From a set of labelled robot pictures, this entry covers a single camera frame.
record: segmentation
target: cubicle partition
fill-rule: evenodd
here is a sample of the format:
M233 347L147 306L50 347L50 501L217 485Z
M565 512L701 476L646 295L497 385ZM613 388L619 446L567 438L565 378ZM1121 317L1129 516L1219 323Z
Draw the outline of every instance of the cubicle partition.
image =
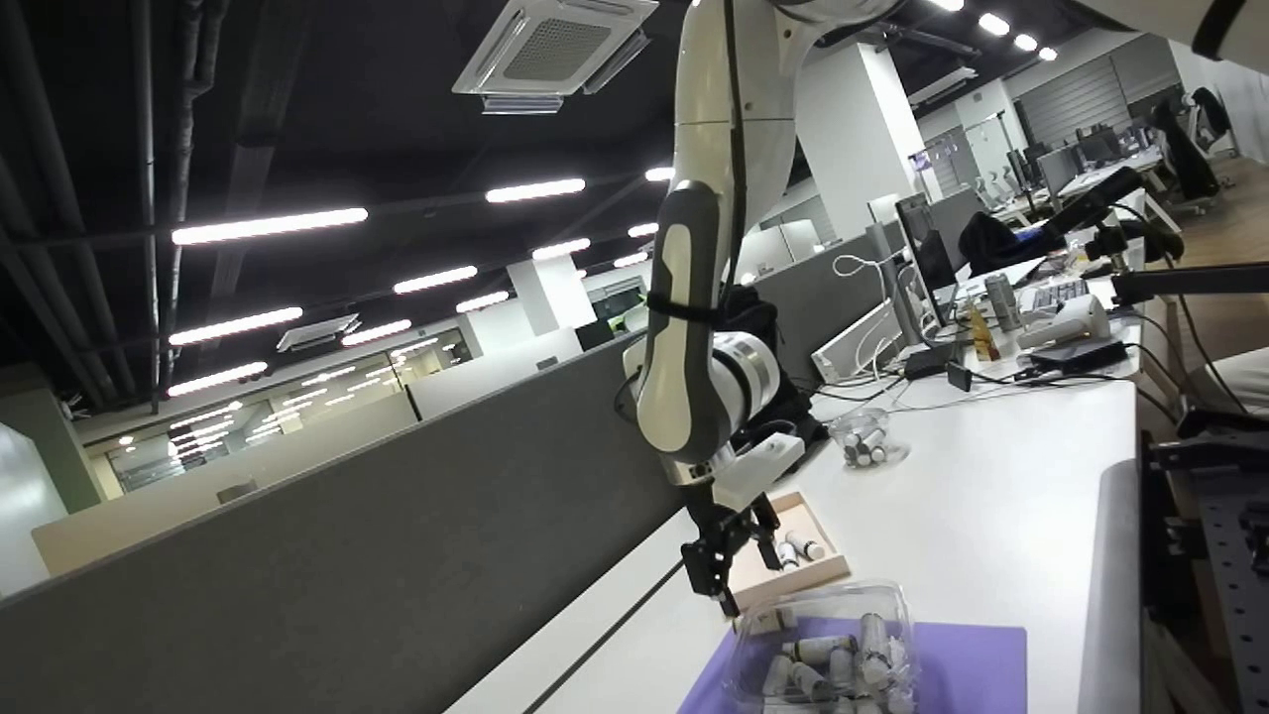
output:
M801 382L828 261L763 287ZM5 598L0 710L444 710L680 508L621 347Z

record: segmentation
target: robotic arm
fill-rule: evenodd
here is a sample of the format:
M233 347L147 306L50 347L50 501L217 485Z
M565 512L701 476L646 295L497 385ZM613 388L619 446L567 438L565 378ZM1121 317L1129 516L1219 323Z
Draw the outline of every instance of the robotic arm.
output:
M681 549L694 590L738 614L728 559L748 545L773 554L765 491L806 446L773 434L734 452L728 438L776 394L765 341L720 333L742 233L781 200L793 165L793 76L833 29L883 16L895 0L694 0L681 21L676 95L676 188L649 261L649 327L635 418L676 464L699 540Z

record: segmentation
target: office desk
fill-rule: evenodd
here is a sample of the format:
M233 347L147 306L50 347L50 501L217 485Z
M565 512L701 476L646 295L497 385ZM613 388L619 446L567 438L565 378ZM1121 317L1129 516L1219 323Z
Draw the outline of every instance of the office desk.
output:
M906 464L849 471L828 446L785 479L814 501L851 578L895 578L916 622L1026 627L1030 714L1137 710L1136 385L966 399L916 382L882 405L895 409ZM451 710L531 705L691 537L676 516ZM680 710L720 637L719 607L676 574L543 710Z
M1151 173L1161 165L1161 150L1137 150L1137 155L1129 155L1129 160L1121 160L1121 163L1112 163L1112 165L1075 173L1075 177L1059 192L1062 201L1085 195L1091 188L1108 184L1108 177L1112 177L1116 169L1121 169L1121 165L1137 169L1137 173L1151 184Z

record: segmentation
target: wire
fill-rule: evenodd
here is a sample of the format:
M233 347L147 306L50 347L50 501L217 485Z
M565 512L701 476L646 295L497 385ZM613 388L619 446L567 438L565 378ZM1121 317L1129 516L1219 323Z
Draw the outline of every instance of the wire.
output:
M1167 368L1167 361L1157 361L1154 349L1145 349L1143 341L1128 341L1128 347L1136 347L1180 394L1180 382Z
M1167 418L1167 426L1177 426L1177 418L1154 394L1137 388L1137 397L1154 405Z
M1248 418L1244 405L1239 399L1239 394L1228 388L1228 382L1223 378L1219 361L1207 355L1187 295L1177 295L1177 303L1180 303L1180 314L1187 314L1187 327L1190 327L1190 341L1194 341L1207 373L1223 385L1223 394L1239 405L1239 414Z

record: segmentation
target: fluorescent light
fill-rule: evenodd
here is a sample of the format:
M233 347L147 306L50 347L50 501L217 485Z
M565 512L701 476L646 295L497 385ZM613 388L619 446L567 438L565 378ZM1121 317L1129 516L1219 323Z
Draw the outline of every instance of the fluorescent light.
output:
M455 314L476 314L476 311L498 306L498 303L506 303L506 299L510 299L506 288L480 295L480 299L471 299L471 303L460 303Z
M1035 53L1035 48L1039 48L1039 41L1035 41L1035 35L1026 35L1026 33L1019 33L1019 35L1014 35L1014 48L1019 48L1019 53Z
M420 295L420 288L471 282L471 278L476 278L476 266L455 266L455 270L440 270L440 274L420 274L420 278L397 282L391 295Z
M399 356L407 356L407 355L423 355L423 349L432 349L432 347L435 347L435 336L423 336L423 341L418 341L418 347L391 349L391 361L399 361Z
M225 418L225 414L239 414L239 409L241 409L241 399L231 399L221 409L209 409L209 414L197 414L197 418L188 418L188 419L172 419L167 429L197 426L197 419Z
M988 35L1006 35L1006 33L1013 33L1013 23L1006 23L1003 16L995 16L995 11L985 11L985 16L981 16L981 29L985 29Z
M233 323L216 323L216 327L172 333L172 347L217 341L217 336L231 336L231 333L286 327L286 323L297 323L297 317L307 317L307 311L286 306L286 311L268 311L268 314L251 314L251 317L233 317Z
M639 251L639 254L628 254L628 257L613 257L611 266L621 270L621 266L639 266L639 261L646 261L642 251Z
M635 221L628 233L631 238L649 238L649 233L657 233L657 221Z
M216 388L216 385L258 378L258 373L268 373L268 361L246 361L246 364L233 364L233 368L221 368L221 373L177 382L177 385L167 388L167 397L204 394L204 388Z
M646 184L676 184L676 165L649 165L642 169Z
M246 238L275 238L275 233L307 233L307 229L332 229L364 221L364 206L344 212L313 212L313 213L275 213L251 221L205 221L205 226L177 226L172 229L176 245L209 245L209 241L246 241Z
M364 341L382 341L382 336L405 333L405 328L411 328L411 323L385 323L385 327L372 327L372 328L344 333L342 347L364 347Z
M551 177L551 184L521 184L521 188L497 188L485 195L485 201L539 201L558 195L582 195L587 177Z
M358 373L358 364L317 373L313 382L301 382L301 385L327 385L327 382L338 382L338 378L349 378L349 373Z
M571 238L571 241L539 245L539 251L531 251L531 257L551 261L551 257L582 254L587 245L591 245L591 238Z

